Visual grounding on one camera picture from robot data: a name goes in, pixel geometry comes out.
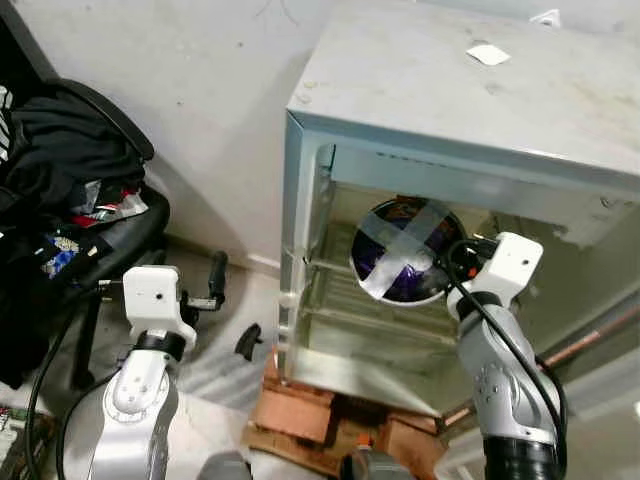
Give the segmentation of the small white fridge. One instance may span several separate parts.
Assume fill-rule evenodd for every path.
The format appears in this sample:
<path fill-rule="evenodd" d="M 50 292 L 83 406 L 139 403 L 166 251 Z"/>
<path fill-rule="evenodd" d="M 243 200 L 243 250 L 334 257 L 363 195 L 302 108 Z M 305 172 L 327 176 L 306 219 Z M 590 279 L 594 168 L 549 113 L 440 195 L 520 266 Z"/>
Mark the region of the small white fridge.
<path fill-rule="evenodd" d="M 466 52 L 477 44 L 511 59 L 485 67 Z M 438 417 L 470 399 L 457 346 L 302 315 L 389 305 L 361 291 L 348 251 L 364 212 L 399 195 L 447 204 L 466 236 L 509 230 L 543 246 L 516 305 L 540 353 L 639 292 L 639 120 L 636 35 L 339 3 L 285 118 L 280 374 Z"/>

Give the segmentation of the clear fridge shelf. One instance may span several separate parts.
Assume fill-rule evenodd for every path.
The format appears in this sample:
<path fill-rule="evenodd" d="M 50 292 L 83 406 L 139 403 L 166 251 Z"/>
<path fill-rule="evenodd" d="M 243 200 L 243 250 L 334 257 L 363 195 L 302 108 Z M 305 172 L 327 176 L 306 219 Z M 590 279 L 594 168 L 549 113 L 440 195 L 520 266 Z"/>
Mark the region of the clear fridge shelf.
<path fill-rule="evenodd" d="M 302 306 L 301 312 L 311 319 L 338 326 L 356 326 L 371 333 L 425 340 L 440 348 L 453 348 L 458 338 L 457 321 L 445 314 L 443 308 L 402 308 L 379 302 L 308 303 Z"/>

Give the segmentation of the blue printed packet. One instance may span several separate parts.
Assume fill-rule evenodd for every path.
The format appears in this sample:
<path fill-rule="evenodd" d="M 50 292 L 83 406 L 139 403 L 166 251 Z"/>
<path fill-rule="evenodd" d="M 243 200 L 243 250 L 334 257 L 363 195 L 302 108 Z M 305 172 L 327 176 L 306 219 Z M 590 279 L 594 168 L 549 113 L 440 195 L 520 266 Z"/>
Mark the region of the blue printed packet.
<path fill-rule="evenodd" d="M 42 247 L 40 268 L 49 278 L 55 278 L 82 251 L 82 239 L 64 234 L 46 234 Z"/>

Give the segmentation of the grey left robot leg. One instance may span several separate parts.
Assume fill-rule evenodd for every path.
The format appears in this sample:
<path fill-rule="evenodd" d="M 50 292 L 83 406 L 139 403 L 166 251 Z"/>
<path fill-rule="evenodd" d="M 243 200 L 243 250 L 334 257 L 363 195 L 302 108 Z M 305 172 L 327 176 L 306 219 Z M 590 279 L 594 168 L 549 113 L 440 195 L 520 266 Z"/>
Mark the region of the grey left robot leg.
<path fill-rule="evenodd" d="M 253 480 L 252 466 L 241 452 L 218 452 L 206 458 L 195 480 Z"/>

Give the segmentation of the white fridge door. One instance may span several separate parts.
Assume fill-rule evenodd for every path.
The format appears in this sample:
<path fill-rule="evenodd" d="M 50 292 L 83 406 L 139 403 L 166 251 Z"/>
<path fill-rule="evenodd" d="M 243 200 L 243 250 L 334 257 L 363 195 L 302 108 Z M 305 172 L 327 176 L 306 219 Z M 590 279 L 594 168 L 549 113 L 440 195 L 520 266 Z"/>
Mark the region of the white fridge door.
<path fill-rule="evenodd" d="M 568 396 L 567 480 L 639 480 L 640 294 L 541 349 Z"/>

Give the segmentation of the purple bowl with grey tape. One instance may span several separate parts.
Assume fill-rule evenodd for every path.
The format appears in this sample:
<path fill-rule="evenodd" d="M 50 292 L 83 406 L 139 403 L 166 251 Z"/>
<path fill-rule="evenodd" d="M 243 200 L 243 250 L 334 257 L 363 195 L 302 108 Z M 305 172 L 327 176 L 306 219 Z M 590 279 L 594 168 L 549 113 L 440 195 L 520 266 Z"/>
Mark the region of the purple bowl with grey tape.
<path fill-rule="evenodd" d="M 447 204 L 398 196 L 374 207 L 357 225 L 349 264 L 374 300 L 425 305 L 451 289 L 438 259 L 463 238 L 465 228 Z"/>

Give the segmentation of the black clothes pile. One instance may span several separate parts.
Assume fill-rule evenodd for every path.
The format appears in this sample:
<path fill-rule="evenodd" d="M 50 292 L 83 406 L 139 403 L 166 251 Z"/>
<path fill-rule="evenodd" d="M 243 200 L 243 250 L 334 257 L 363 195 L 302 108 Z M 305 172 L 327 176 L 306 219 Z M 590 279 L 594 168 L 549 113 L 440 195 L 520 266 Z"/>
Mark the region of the black clothes pile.
<path fill-rule="evenodd" d="M 90 214 L 141 187 L 145 160 L 86 101 L 32 97 L 10 115 L 15 138 L 0 163 L 0 219 Z"/>

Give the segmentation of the grey robot leg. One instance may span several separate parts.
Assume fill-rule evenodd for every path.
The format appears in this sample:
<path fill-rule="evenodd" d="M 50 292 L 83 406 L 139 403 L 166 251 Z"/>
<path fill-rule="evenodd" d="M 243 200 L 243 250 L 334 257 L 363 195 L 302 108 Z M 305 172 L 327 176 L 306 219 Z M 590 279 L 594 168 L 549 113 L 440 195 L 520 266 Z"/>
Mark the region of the grey robot leg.
<path fill-rule="evenodd" d="M 253 480 L 252 466 L 241 452 L 218 452 L 206 458 L 195 480 Z"/>
<path fill-rule="evenodd" d="M 339 480 L 415 480 L 415 477 L 387 452 L 370 445 L 358 445 L 340 461 Z"/>

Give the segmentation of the red white packet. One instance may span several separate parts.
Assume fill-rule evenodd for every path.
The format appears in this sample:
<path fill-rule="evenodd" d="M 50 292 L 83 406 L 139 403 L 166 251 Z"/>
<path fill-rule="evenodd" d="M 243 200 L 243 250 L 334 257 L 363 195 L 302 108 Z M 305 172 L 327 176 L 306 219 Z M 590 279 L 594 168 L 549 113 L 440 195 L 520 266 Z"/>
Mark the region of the red white packet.
<path fill-rule="evenodd" d="M 70 210 L 70 221 L 90 228 L 143 214 L 148 211 L 143 192 L 141 180 L 93 180 L 84 184 L 84 198 Z"/>

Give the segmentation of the black caster wheel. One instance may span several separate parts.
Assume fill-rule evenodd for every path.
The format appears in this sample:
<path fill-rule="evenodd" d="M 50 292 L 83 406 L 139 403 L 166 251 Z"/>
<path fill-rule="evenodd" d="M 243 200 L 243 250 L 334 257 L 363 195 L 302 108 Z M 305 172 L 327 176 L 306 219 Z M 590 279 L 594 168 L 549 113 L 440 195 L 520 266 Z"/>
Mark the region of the black caster wheel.
<path fill-rule="evenodd" d="M 253 352 L 262 344 L 262 328 L 259 324 L 251 324 L 243 330 L 237 339 L 234 352 L 243 361 L 251 362 L 253 360 Z"/>

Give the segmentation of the white wall socket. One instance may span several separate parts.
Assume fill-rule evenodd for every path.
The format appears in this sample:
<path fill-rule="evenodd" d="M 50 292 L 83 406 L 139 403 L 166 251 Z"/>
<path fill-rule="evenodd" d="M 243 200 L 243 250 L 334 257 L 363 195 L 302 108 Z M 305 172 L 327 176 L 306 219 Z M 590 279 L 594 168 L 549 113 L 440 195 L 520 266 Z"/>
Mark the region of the white wall socket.
<path fill-rule="evenodd" d="M 538 24 L 538 26 L 562 27 L 561 10 L 559 9 L 550 9 L 547 12 L 536 14 L 534 17 L 530 17 L 529 20 L 531 23 Z"/>

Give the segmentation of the white paper sticker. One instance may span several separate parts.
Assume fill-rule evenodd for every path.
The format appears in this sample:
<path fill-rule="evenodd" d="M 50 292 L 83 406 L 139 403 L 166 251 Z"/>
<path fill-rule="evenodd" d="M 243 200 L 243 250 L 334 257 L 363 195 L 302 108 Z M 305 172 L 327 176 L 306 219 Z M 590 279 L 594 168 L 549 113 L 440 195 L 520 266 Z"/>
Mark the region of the white paper sticker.
<path fill-rule="evenodd" d="M 472 59 L 479 61 L 485 67 L 498 67 L 511 59 L 511 55 L 507 51 L 492 44 L 477 44 L 467 49 L 466 52 Z"/>

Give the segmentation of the grey right robot leg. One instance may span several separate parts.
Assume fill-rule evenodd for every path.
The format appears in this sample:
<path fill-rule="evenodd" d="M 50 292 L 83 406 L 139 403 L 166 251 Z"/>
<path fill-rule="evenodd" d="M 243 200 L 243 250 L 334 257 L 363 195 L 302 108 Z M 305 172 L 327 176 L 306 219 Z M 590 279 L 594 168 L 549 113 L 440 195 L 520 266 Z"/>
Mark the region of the grey right robot leg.
<path fill-rule="evenodd" d="M 340 461 L 339 480 L 415 480 L 415 477 L 387 452 L 370 445 L 358 445 Z"/>

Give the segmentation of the black office chair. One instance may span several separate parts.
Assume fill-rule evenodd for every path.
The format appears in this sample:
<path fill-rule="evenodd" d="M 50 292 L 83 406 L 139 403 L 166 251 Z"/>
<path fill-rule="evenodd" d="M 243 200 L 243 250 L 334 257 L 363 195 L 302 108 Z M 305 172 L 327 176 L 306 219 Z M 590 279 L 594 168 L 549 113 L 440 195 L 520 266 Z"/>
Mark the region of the black office chair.
<path fill-rule="evenodd" d="M 72 79 L 52 81 L 12 92 L 0 87 L 0 163 L 10 157 L 15 136 L 10 115 L 32 97 L 65 92 L 78 97 L 119 128 L 143 155 L 143 170 L 155 150 L 137 124 L 102 93 Z M 90 333 L 99 283 L 114 282 L 150 253 L 165 248 L 164 232 L 172 207 L 168 198 L 143 177 L 148 211 L 114 223 L 84 228 L 70 216 L 28 215 L 0 219 L 0 385 L 18 388 L 40 367 L 52 338 L 69 323 L 82 323 Z M 83 241 L 82 251 L 55 278 L 41 270 L 40 251 L 46 234 L 64 234 Z"/>

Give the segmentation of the orange brick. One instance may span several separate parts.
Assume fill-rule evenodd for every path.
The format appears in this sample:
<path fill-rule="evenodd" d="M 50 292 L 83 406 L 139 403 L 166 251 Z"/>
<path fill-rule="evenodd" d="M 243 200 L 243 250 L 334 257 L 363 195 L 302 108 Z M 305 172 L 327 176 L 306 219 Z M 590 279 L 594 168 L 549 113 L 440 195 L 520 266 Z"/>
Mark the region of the orange brick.
<path fill-rule="evenodd" d="M 334 398 L 328 390 L 266 384 L 250 422 L 256 428 L 323 444 L 329 435 Z"/>
<path fill-rule="evenodd" d="M 436 462 L 447 452 L 447 445 L 422 425 L 410 417 L 390 415 L 381 426 L 378 444 L 417 480 L 438 480 Z"/>

